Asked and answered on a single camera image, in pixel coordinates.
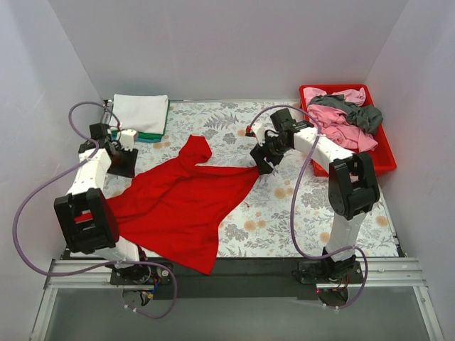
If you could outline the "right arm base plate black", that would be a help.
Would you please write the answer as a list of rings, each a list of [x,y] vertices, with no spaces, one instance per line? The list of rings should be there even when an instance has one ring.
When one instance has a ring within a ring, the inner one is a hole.
[[[296,274],[303,284],[339,283],[341,280],[360,284],[364,279],[358,261],[329,264],[324,261],[303,260],[297,263]]]

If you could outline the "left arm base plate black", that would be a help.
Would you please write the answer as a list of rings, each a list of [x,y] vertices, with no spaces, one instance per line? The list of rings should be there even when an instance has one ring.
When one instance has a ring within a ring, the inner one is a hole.
[[[161,285],[171,284],[170,273],[173,271],[173,264],[164,262],[159,266],[133,265],[126,268],[112,269],[109,283],[111,285],[151,285],[160,283]]]

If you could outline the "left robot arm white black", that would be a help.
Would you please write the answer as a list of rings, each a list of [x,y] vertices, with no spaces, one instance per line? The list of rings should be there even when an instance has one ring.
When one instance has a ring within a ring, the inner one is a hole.
[[[135,176],[137,132],[112,135],[107,124],[90,125],[90,138],[80,144],[78,168],[66,195],[55,199],[54,210],[67,248],[74,254],[102,257],[118,275],[137,284],[150,279],[151,267],[141,249],[120,236],[119,223],[102,192],[106,175]]]

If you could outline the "red t shirt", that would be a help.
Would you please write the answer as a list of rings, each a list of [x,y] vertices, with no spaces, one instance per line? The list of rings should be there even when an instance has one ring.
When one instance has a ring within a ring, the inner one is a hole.
[[[208,275],[218,254],[220,223],[246,198],[255,167],[209,166],[203,136],[190,136],[178,156],[140,173],[107,203],[126,240]]]

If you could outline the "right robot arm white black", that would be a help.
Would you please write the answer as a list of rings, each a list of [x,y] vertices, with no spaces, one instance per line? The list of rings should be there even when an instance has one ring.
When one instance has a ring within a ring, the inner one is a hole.
[[[315,267],[311,276],[338,282],[353,269],[356,255],[362,252],[356,244],[360,227],[380,199],[373,160],[366,152],[355,153],[332,142],[311,115],[297,121],[290,105],[272,108],[273,129],[255,120],[245,129],[246,135],[257,141],[250,155],[261,175],[272,173],[290,150],[306,155],[304,167],[314,161],[328,173],[328,201],[334,213],[329,241],[320,256],[295,248]]]

